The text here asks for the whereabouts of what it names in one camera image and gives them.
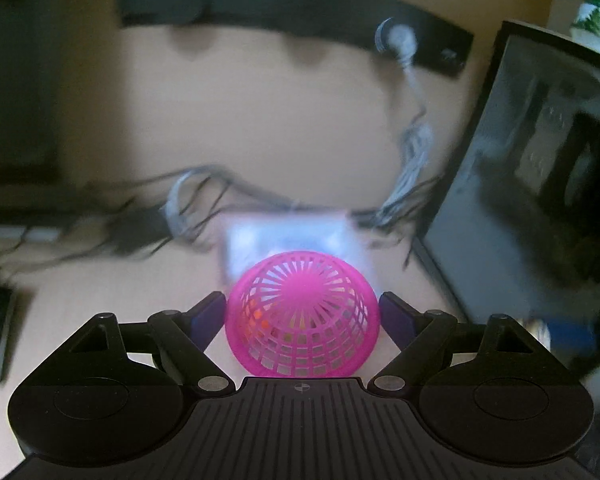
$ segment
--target black cable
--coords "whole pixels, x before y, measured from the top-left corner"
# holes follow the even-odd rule
[[[133,205],[136,200],[138,200],[138,196],[137,195],[133,195],[131,198],[129,198],[128,200],[126,200],[125,202],[123,202],[117,209],[115,209],[113,211],[114,214],[118,214],[118,213],[123,213],[125,212],[127,209],[129,209],[129,207],[131,205]]]
[[[414,220],[417,212],[420,211],[421,208],[424,207],[426,203],[429,202],[429,194],[432,189],[428,189],[429,186],[432,186],[438,183],[440,177],[436,176],[430,178],[428,180],[424,180],[423,182],[417,184],[413,187],[411,192],[401,199],[385,206],[381,210],[378,209],[366,209],[366,210],[358,210],[352,212],[352,217],[356,219],[358,227],[365,229],[377,229],[381,232],[390,232],[393,227],[395,227],[399,223],[407,223]],[[410,206],[405,213],[402,213],[402,210],[407,208],[409,204],[413,203],[415,199],[419,198],[420,201],[415,206]],[[378,212],[386,212],[387,210],[392,210],[401,206],[400,209],[394,210],[392,213],[392,221],[387,224],[378,225],[377,218]]]
[[[265,189],[259,188],[257,186],[253,186],[246,181],[240,179],[238,176],[234,175],[231,171],[226,168],[218,165],[207,165],[207,166],[195,166],[191,168],[183,168],[181,170],[170,171],[168,173],[158,174],[152,177],[143,178],[139,180],[127,180],[120,182],[91,182],[87,184],[87,187],[90,189],[99,189],[99,190],[120,190],[120,189],[130,189],[135,187],[148,186],[150,184],[154,184],[157,182],[161,182],[163,180],[169,180],[171,178],[176,178],[178,176],[183,176],[186,173],[191,173],[193,175],[196,174],[206,174],[205,179],[199,184],[199,186],[205,186],[210,178],[216,178],[218,180],[224,181],[225,185],[234,186],[241,193],[250,196],[259,200],[260,202],[269,203],[269,205],[276,206],[278,209],[291,208],[293,206],[294,209],[300,211],[307,210],[329,210],[329,207],[326,206],[317,206],[317,205],[307,205],[307,204],[294,204],[294,202],[288,197],[278,195],[276,193],[269,192]],[[395,206],[403,203],[405,200],[412,200],[417,195],[419,195],[424,188],[431,184],[435,184],[440,179],[439,176],[427,179],[411,189],[410,193],[407,196],[401,197],[397,199],[395,202],[384,206],[381,210],[375,209],[362,209],[362,210],[353,210],[351,211],[351,215],[355,218],[360,226],[365,228],[371,228],[375,225],[375,218],[377,217],[378,212],[386,212],[391,211]],[[194,193],[192,197],[195,200],[197,196]],[[187,204],[185,206],[185,210],[188,210],[190,205]]]
[[[194,205],[194,203],[196,202],[196,199],[198,198],[198,195],[200,194],[202,189],[206,186],[206,184],[208,184],[209,182],[211,182],[211,176],[205,177],[203,180],[201,180],[198,183],[198,185],[196,186],[196,189],[194,190],[193,194],[191,195],[191,198],[189,199],[187,204],[180,210],[181,215],[186,213]]]
[[[77,253],[66,254],[65,256],[60,256],[59,258],[53,258],[51,260],[47,260],[44,262],[22,262],[19,263],[10,274],[10,278],[19,273],[27,273],[27,272],[37,272],[38,270],[50,269],[53,267],[57,267],[60,264],[64,264],[67,262],[73,262],[75,260],[81,260],[84,258],[91,258],[94,256],[99,256],[103,253],[103,249],[106,247],[106,242],[101,242],[91,249],[87,249],[85,251],[80,251]]]
[[[161,248],[163,248],[164,246],[166,246],[167,244],[169,244],[170,242],[173,242],[173,237],[169,237],[169,238],[165,238],[163,241],[161,241],[160,243],[158,243],[153,249],[151,249],[150,251],[148,251],[145,254],[142,254],[140,257],[136,258],[133,257],[131,258],[134,262],[142,262],[144,260],[148,260],[149,258],[151,258],[155,253],[157,253]]]
[[[231,184],[229,184],[229,183],[224,184],[222,191],[218,194],[218,196],[212,203],[211,207],[209,208],[209,211],[206,213],[206,218],[209,218],[209,216],[212,213],[214,213],[216,207],[218,206],[218,203],[222,200],[222,197],[226,194],[226,192],[229,190],[230,187],[231,187]],[[200,238],[200,236],[204,232],[207,225],[208,225],[208,222],[205,222],[201,227],[198,228],[198,232],[194,233],[193,237],[187,237],[187,240],[194,246],[194,248],[196,248],[195,243],[198,240],[198,238]],[[205,246],[205,247],[201,248],[200,250],[202,250],[203,252],[206,253],[211,248],[212,248],[212,246]]]
[[[7,254],[12,254],[15,251],[17,251],[19,248],[21,248],[26,242],[25,234],[26,234],[26,232],[24,234],[22,234],[20,239],[14,245],[12,245],[11,247],[9,247],[3,251],[0,251],[0,257],[6,256]]]
[[[426,185],[428,184],[432,184],[434,182],[436,182],[439,178],[438,177],[434,177],[431,178],[427,181],[424,181],[420,184],[418,184],[418,190],[422,190]],[[254,211],[262,211],[263,208],[260,207],[255,207],[255,206],[248,206],[248,205],[227,205],[224,207],[221,207],[217,210],[213,210],[215,209],[216,205],[220,202],[220,200],[222,199],[222,197],[224,196],[224,194],[226,193],[226,191],[229,189],[230,185],[227,184],[225,185],[224,189],[221,191],[221,193],[218,195],[218,197],[216,197],[216,200],[214,202],[214,204],[212,205],[211,209],[209,210],[208,215],[202,219],[200,222],[198,222],[197,224],[193,225],[190,228],[190,231],[193,232],[193,238],[187,238],[187,240],[191,241],[191,242],[195,242],[200,235],[202,234],[202,232],[204,231],[204,229],[206,228],[206,226],[208,225],[209,222],[211,222],[211,220],[213,218],[215,218],[216,216],[218,216],[219,214],[225,213],[225,212],[229,212],[229,211],[247,211],[247,212],[254,212]],[[415,205],[410,206],[410,208],[407,209],[407,211],[405,211],[403,214],[401,214],[400,216],[398,216],[395,221],[393,221],[390,224],[390,228],[386,230],[387,233],[391,232],[392,228],[395,227],[396,224],[398,224],[399,222],[405,222],[405,221],[410,221],[411,219],[413,219],[413,216],[416,212],[418,212],[420,209],[422,209],[424,207],[424,205],[427,203],[427,200],[422,200],[421,202],[418,202]]]

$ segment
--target ribbed surface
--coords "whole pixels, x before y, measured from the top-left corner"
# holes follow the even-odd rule
[[[39,460],[10,478],[47,480],[414,479],[591,480],[573,460],[500,468],[458,456],[420,426],[409,405],[354,379],[248,379],[231,397],[200,402],[160,449],[100,469]]]

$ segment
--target monitor screen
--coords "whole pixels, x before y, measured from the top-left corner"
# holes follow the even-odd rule
[[[599,314],[600,67],[509,36],[422,243],[476,322]]]

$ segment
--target metal screw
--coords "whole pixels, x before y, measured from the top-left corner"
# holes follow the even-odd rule
[[[198,387],[206,392],[221,392],[228,385],[229,381],[218,375],[209,375],[198,381]]]
[[[396,392],[404,388],[405,382],[402,377],[395,375],[382,375],[374,381],[374,384],[381,390]]]

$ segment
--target pink plastic basket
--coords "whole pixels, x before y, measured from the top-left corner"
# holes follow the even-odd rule
[[[261,377],[353,374],[378,339],[378,300],[362,274],[326,254],[276,254],[245,272],[227,304],[234,355]]]

